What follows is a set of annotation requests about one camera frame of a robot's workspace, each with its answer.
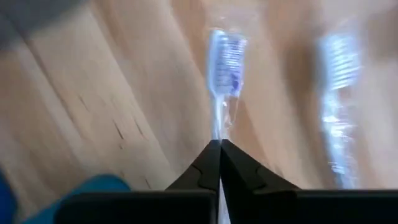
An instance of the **wood grain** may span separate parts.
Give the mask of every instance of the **wood grain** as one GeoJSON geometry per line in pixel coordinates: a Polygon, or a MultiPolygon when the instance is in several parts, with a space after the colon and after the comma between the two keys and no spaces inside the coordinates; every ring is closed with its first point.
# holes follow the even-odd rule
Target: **wood grain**
{"type": "Polygon", "coordinates": [[[249,45],[231,139],[300,187],[324,189],[336,186],[319,129],[315,43],[354,21],[364,63],[359,178],[364,188],[398,186],[394,1],[75,2],[53,2],[45,22],[26,16],[39,8],[28,1],[0,11],[0,166],[21,217],[96,174],[134,189],[173,182],[211,138],[208,33],[234,22],[249,45]]]}

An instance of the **blue cloth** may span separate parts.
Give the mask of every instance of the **blue cloth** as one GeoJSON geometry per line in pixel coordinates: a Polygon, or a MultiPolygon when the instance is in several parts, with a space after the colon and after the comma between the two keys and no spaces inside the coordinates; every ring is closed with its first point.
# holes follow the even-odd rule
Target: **blue cloth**
{"type": "Polygon", "coordinates": [[[119,177],[114,175],[99,175],[87,180],[66,197],[55,202],[39,214],[28,218],[23,224],[53,224],[55,212],[58,210],[62,200],[76,194],[85,192],[129,192],[130,187],[119,177]]]}
{"type": "Polygon", "coordinates": [[[17,202],[6,179],[0,174],[0,223],[13,223],[17,202]]]}

